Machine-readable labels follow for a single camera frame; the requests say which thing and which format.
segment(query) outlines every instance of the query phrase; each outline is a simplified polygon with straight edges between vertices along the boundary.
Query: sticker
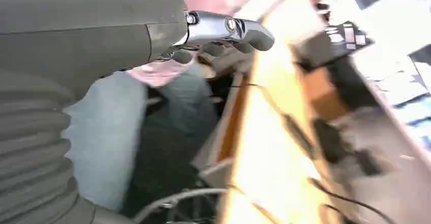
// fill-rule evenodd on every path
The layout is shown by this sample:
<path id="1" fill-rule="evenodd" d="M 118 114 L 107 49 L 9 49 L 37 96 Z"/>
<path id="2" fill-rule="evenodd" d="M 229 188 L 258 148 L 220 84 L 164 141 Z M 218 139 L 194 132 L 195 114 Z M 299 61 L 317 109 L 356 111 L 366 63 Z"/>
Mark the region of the sticker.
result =
<path id="1" fill-rule="evenodd" d="M 356 50 L 356 45 L 355 44 L 347 44 L 346 48 L 349 50 Z"/>
<path id="2" fill-rule="evenodd" d="M 366 45 L 365 35 L 357 35 L 356 36 L 356 44 L 357 45 Z"/>
<path id="3" fill-rule="evenodd" d="M 346 38 L 346 42 L 354 43 L 355 42 L 355 35 L 353 32 L 353 28 L 348 27 L 344 29 L 344 36 Z"/>

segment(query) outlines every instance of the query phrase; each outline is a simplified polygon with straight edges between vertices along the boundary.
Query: wooden board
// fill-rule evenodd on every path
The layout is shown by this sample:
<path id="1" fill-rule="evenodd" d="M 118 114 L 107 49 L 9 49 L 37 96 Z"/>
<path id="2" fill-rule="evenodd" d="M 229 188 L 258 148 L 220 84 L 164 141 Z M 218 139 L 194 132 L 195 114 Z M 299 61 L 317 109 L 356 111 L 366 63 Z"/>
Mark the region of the wooden board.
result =
<path id="1" fill-rule="evenodd" d="M 289 5 L 271 14 L 266 26 L 282 30 L 282 18 L 287 17 L 281 13 Z M 276 37 L 270 51 L 256 55 L 250 83 L 264 86 L 316 146 L 310 127 L 314 112 L 304 93 L 302 73 L 293 64 L 295 57 L 285 40 L 285 36 Z M 237 132 L 229 184 L 237 188 L 229 188 L 218 223 L 340 223 L 330 211 L 328 220 L 322 219 L 322 204 L 331 204 L 331 200 L 307 181 L 317 175 L 316 169 L 286 130 L 281 114 L 260 88 L 245 89 L 240 119 L 229 125 Z M 325 179 L 330 178 L 323 160 L 319 158 L 315 164 Z"/>

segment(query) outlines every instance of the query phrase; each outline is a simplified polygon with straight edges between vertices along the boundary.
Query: metal bolt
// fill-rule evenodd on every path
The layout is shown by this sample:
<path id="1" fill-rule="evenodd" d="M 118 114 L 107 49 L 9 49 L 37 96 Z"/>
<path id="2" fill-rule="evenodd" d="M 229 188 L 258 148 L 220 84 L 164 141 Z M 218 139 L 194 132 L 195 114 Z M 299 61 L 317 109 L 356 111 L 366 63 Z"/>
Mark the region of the metal bolt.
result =
<path id="1" fill-rule="evenodd" d="M 186 22 L 188 23 L 188 24 L 196 24 L 197 23 L 197 20 L 196 20 L 196 17 L 195 16 L 193 16 L 193 15 L 186 15 Z"/>
<path id="2" fill-rule="evenodd" d="M 236 22 L 233 18 L 226 19 L 226 28 L 229 32 L 233 32 L 236 29 Z"/>

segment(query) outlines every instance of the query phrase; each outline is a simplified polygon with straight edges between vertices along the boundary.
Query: wire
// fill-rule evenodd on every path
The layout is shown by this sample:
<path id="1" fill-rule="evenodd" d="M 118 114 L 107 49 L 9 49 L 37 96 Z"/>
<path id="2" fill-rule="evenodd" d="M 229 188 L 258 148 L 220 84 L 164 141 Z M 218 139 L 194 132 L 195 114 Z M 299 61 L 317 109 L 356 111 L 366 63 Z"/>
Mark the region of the wire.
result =
<path id="1" fill-rule="evenodd" d="M 327 190 L 327 189 L 326 189 L 326 188 L 325 188 L 325 187 L 320 183 L 320 181 L 318 181 L 317 179 L 309 178 L 309 181 L 310 181 L 310 183 L 311 183 L 312 185 L 314 185 L 318 190 L 320 190 L 320 191 L 322 191 L 322 192 L 326 193 L 327 195 L 332 196 L 332 197 L 337 198 L 337 199 L 340 199 L 340 200 L 344 200 L 344 201 L 347 201 L 347 202 L 351 202 L 351 203 L 354 203 L 354 204 L 360 205 L 360 206 L 362 206 L 362 207 L 364 207 L 364 208 L 367 208 L 367 209 L 369 209 L 369 210 L 371 210 L 371 211 L 375 212 L 376 214 L 378 214 L 379 216 L 381 216 L 381 217 L 382 217 L 382 218 L 383 218 L 387 223 L 389 223 L 389 224 L 395 224 L 395 221 L 393 221 L 389 216 L 387 216 L 385 213 L 383 213 L 382 211 L 378 210 L 377 208 L 374 208 L 373 206 L 368 205 L 368 204 L 366 204 L 366 203 L 363 203 L 363 202 L 361 202 L 361 201 L 352 200 L 352 199 L 349 199 L 349 198 L 346 198 L 346 197 L 343 197 L 343 196 L 337 195 L 337 194 L 335 194 L 335 193 L 332 193 L 332 192 L 328 191 L 328 190 Z"/>
<path id="2" fill-rule="evenodd" d="M 155 209 L 161 207 L 163 204 L 169 204 L 172 202 L 178 202 L 183 199 L 189 199 L 201 195 L 215 195 L 215 194 L 223 194 L 226 192 L 224 188 L 204 188 L 204 189 L 195 189 L 187 192 L 182 192 L 179 194 L 174 194 L 159 200 L 152 202 L 151 204 L 143 207 L 138 214 L 133 217 L 133 221 L 135 223 L 141 223 L 145 220 Z"/>
<path id="3" fill-rule="evenodd" d="M 269 92 L 269 90 L 265 87 L 265 86 L 262 86 L 262 85 L 259 85 L 259 84 L 254 84 L 254 83 L 248 83 L 247 85 L 243 85 L 243 86 L 232 86 L 232 87 L 246 87 L 246 86 L 255 86 L 255 87 L 258 87 L 260 90 L 261 90 L 261 92 L 262 92 L 262 94 L 263 94 L 263 96 L 265 97 L 265 99 L 267 100 L 267 102 L 279 113 L 279 114 L 281 114 L 281 115 L 283 115 L 283 116 L 287 116 L 287 114 L 286 113 L 284 113 L 284 111 L 275 103 L 275 101 L 274 101 L 274 99 L 272 98 L 272 96 L 271 96 L 271 93 Z M 326 193 L 327 195 L 329 195 L 329 196 L 332 196 L 332 197 L 334 197 L 334 198 L 337 198 L 337 199 L 340 199 L 340 200 L 344 200 L 344 201 L 347 201 L 347 202 L 351 202 L 351 203 L 354 203 L 354 204 L 357 204 L 357 205 L 360 205 L 360 206 L 362 206 L 362 207 L 364 207 L 364 208 L 366 208 L 366 209 L 369 209 L 369 210 L 371 210 L 371 211 L 373 211 L 374 213 L 376 213 L 376 214 L 378 214 L 379 216 L 381 216 L 387 223 L 389 223 L 389 224 L 395 224 L 395 222 L 389 217 L 389 216 L 387 216 L 385 213 L 383 213 L 382 211 L 380 211 L 380 210 L 378 210 L 377 208 L 375 208 L 375 207 L 373 207 L 373 206 L 370 206 L 370 205 L 368 205 L 368 204 L 366 204 L 366 203 L 363 203 L 363 202 L 360 202 L 360 201 L 357 201 L 357 200 L 352 200 L 352 199 L 349 199 L 349 198 L 346 198 L 346 197 L 343 197 L 343 196 L 340 196 L 340 195 L 337 195 L 337 194 L 335 194 L 335 193 L 332 193 L 332 192 L 330 192 L 330 191 L 328 191 L 321 183 L 320 183 L 320 181 L 318 181 L 317 179 L 314 179 L 314 178 L 309 178 L 309 180 L 310 180 L 310 182 L 317 188 L 317 189 L 319 189 L 320 191 L 322 191 L 322 192 L 324 192 L 324 193 Z M 238 188 L 238 187 L 236 187 L 235 185 L 232 185 L 232 186 L 230 186 L 230 187 L 233 187 L 233 188 L 235 188 L 236 190 L 238 190 L 240 193 L 243 193 L 244 195 L 245 195 L 245 193 L 240 189 L 240 188 Z M 259 207 L 259 208 L 261 208 L 261 206 L 259 206 L 259 205 L 257 205 L 255 202 L 253 202 L 253 204 L 254 205 L 256 205 L 257 207 Z M 341 213 L 341 211 L 340 210 L 338 210 L 338 209 L 336 209 L 335 207 L 333 207 L 333 206 L 330 206 L 330 205 L 328 205 L 327 206 L 328 208 L 331 208 L 331 209 L 333 209 L 333 210 L 335 210 L 335 211 L 338 211 L 339 213 Z"/>
<path id="4" fill-rule="evenodd" d="M 274 99 L 271 96 L 271 93 L 269 92 L 269 90 L 265 86 L 259 85 L 259 84 L 255 84 L 255 83 L 248 83 L 246 85 L 239 85 L 239 86 L 233 85 L 231 87 L 233 87 L 233 88 L 241 88 L 241 87 L 247 87 L 247 86 L 258 87 L 260 89 L 260 91 L 262 92 L 263 96 L 265 97 L 266 101 L 271 105 L 271 107 L 274 108 L 274 110 L 276 110 L 278 114 L 286 115 L 286 113 L 274 101 Z"/>
<path id="5" fill-rule="evenodd" d="M 262 215 L 264 215 L 271 223 L 273 223 L 273 224 L 282 223 L 280 220 L 278 220 L 277 217 L 275 217 L 273 214 L 271 214 L 270 211 L 268 211 L 263 206 L 259 205 L 255 201 L 253 201 L 250 198 L 250 196 L 248 194 L 246 194 L 240 187 L 236 186 L 235 184 L 228 184 L 228 188 L 233 188 L 234 190 L 236 190 L 237 192 L 239 192 L 240 194 L 245 196 L 250 201 L 250 203 L 253 205 L 253 207 L 255 207 L 256 210 L 258 210 Z"/>
<path id="6" fill-rule="evenodd" d="M 358 224 L 357 222 L 351 220 L 346 215 L 344 215 L 344 213 L 340 209 L 336 208 L 335 206 L 328 205 L 328 204 L 323 204 L 323 205 L 320 205 L 320 206 L 328 208 L 328 209 L 331 209 L 331 210 L 337 212 L 341 216 L 341 218 L 343 220 L 343 222 L 342 222 L 343 224 Z"/>

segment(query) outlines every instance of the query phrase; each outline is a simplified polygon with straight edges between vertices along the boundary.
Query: gray robotic arm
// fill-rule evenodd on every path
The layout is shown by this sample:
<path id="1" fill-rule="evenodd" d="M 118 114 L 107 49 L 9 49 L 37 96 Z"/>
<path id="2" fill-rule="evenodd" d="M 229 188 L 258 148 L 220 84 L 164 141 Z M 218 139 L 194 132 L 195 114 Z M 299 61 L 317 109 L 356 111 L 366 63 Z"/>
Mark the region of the gray robotic arm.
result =
<path id="1" fill-rule="evenodd" d="M 259 24 L 183 0 L 0 0 L 0 223 L 132 223 L 80 198 L 61 138 L 99 78 L 182 50 L 267 50 Z"/>

